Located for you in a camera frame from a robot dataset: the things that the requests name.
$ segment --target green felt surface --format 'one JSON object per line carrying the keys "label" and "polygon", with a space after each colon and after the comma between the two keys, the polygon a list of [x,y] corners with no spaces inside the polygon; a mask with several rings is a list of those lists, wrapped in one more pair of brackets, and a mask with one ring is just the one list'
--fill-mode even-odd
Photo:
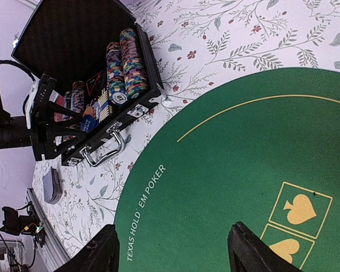
{"label": "green felt surface", "polygon": [[[118,204],[120,271],[230,271],[227,236],[237,221],[259,237],[267,226],[267,245],[297,240],[292,263],[304,264],[303,271],[340,271],[340,104],[259,101],[213,118],[177,143],[224,109],[289,94],[340,100],[340,74],[279,69],[246,76],[203,95],[157,133]],[[154,182],[156,171],[161,176]],[[295,225],[283,208],[299,194],[316,217]]]}

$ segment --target gold rectangle outline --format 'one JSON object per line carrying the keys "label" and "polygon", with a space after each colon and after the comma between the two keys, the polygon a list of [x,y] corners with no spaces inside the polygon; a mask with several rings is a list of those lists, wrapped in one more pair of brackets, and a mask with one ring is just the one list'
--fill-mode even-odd
{"label": "gold rectangle outline", "polygon": [[[291,186],[291,187],[295,187],[295,188],[304,190],[304,191],[306,191],[306,192],[315,193],[315,194],[318,194],[319,196],[326,197],[326,198],[329,198],[329,199],[330,199],[330,203],[329,203],[328,209],[327,209],[327,211],[326,211],[326,213],[325,213],[324,219],[322,220],[321,226],[320,226],[320,228],[318,229],[318,232],[317,232],[317,235],[316,235],[316,236],[312,236],[312,235],[303,233],[303,232],[301,232],[301,231],[297,231],[297,230],[295,230],[295,229],[293,229],[293,228],[286,227],[286,226],[284,226],[284,225],[282,225],[282,224],[279,224],[279,223],[277,223],[277,222],[271,220],[271,218],[272,218],[272,216],[273,216],[273,214],[274,214],[274,211],[275,211],[275,209],[276,209],[276,206],[277,206],[277,204],[278,204],[279,198],[280,198],[280,196],[281,196],[281,192],[282,192],[283,187],[284,187],[285,184],[287,184],[287,185],[289,185],[289,186]],[[304,235],[304,236],[307,236],[307,237],[310,237],[310,238],[313,238],[313,239],[317,239],[318,236],[320,235],[320,232],[321,232],[322,227],[323,227],[324,224],[325,224],[326,217],[328,217],[328,214],[329,214],[329,211],[330,211],[330,208],[331,208],[331,204],[332,204],[332,203],[333,203],[333,197],[331,197],[331,196],[329,196],[329,195],[322,194],[322,193],[318,193],[318,192],[316,192],[316,191],[312,191],[312,190],[303,188],[303,187],[301,187],[301,186],[298,186],[298,185],[289,183],[289,182],[287,182],[287,181],[284,181],[283,184],[282,184],[282,186],[281,186],[281,189],[280,189],[280,191],[279,191],[279,193],[278,193],[278,197],[277,197],[276,203],[275,203],[275,205],[274,205],[274,207],[273,207],[273,209],[272,209],[272,213],[271,213],[270,218],[268,219],[268,221],[269,221],[270,223],[272,223],[272,224],[275,224],[275,225],[278,225],[278,226],[280,226],[280,227],[286,228],[286,229],[288,229],[288,230],[290,230],[290,231],[294,231],[294,232],[297,232],[297,233],[302,234],[302,235]]]}
{"label": "gold rectangle outline", "polygon": [[276,230],[283,231],[283,232],[285,232],[285,233],[288,233],[288,234],[290,234],[290,235],[294,235],[294,236],[296,236],[296,237],[298,237],[298,238],[304,239],[304,240],[309,241],[309,242],[312,243],[312,245],[311,245],[311,247],[310,247],[310,250],[308,251],[308,253],[307,253],[307,255],[306,255],[304,261],[302,262],[301,266],[299,267],[299,269],[301,270],[302,267],[305,265],[305,263],[306,263],[308,257],[309,257],[310,254],[311,254],[311,251],[312,251],[312,249],[313,249],[313,246],[315,245],[315,241],[314,241],[314,240],[311,240],[311,239],[309,239],[309,238],[303,237],[303,236],[301,236],[301,235],[292,233],[291,231],[286,231],[285,229],[282,229],[282,228],[280,228],[280,227],[271,225],[271,224],[269,224],[269,223],[266,225],[265,229],[263,230],[263,233],[262,233],[262,235],[261,235],[261,237],[260,237],[261,240],[263,239],[263,237],[264,237],[264,235],[265,235],[265,233],[266,233],[267,227],[275,228]]}

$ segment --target yellow curved line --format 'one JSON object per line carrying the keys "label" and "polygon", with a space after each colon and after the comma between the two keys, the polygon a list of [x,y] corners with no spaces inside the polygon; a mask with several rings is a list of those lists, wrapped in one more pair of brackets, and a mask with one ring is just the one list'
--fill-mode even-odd
{"label": "yellow curved line", "polygon": [[193,127],[192,129],[190,129],[187,133],[185,133],[179,140],[177,140],[176,142],[179,143],[181,140],[183,140],[186,136],[188,136],[191,132],[195,131],[195,129],[197,129],[198,127],[202,126],[203,124],[205,124],[207,121],[210,121],[211,119],[223,114],[224,112],[228,112],[231,111],[232,109],[236,109],[239,107],[242,107],[244,105],[248,105],[254,102],[259,102],[259,101],[263,101],[263,100],[268,100],[268,99],[275,99],[275,98],[285,98],[285,97],[306,97],[306,98],[316,98],[316,99],[321,99],[321,100],[326,100],[326,101],[331,101],[331,102],[335,102],[340,104],[339,100],[335,100],[335,99],[331,99],[331,98],[327,98],[327,97],[322,97],[322,96],[316,96],[316,95],[275,95],[275,96],[267,96],[267,97],[262,97],[262,98],[258,98],[258,99],[254,99],[254,100],[250,100],[247,102],[243,102],[241,104],[232,106],[230,108],[227,108],[225,110],[222,110],[221,112],[218,112],[216,114],[214,114],[213,116],[210,116],[208,119],[205,119],[204,121],[202,121],[200,124],[196,125],[195,127]]}

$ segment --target red flower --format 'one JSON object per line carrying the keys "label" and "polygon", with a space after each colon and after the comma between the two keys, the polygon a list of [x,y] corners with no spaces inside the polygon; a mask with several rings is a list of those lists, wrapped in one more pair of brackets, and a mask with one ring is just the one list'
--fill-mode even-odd
{"label": "red flower", "polygon": [[132,168],[134,168],[134,163],[131,162],[129,166],[127,166],[127,169],[131,172]]}
{"label": "red flower", "polygon": [[256,34],[256,32],[259,32],[262,28],[259,25],[255,25],[254,29],[252,29],[252,32]]}
{"label": "red flower", "polygon": [[194,51],[190,51],[189,54],[188,54],[188,59],[192,59],[192,58],[195,58],[195,54],[197,53],[196,50]]}

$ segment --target case lid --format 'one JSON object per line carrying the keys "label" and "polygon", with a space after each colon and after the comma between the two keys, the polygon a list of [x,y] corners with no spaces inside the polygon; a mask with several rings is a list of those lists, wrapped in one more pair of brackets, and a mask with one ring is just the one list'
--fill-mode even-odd
{"label": "case lid", "polygon": [[134,21],[118,0],[42,0],[12,57],[38,78],[54,77],[56,91],[64,95],[99,58],[105,63],[106,46]]}

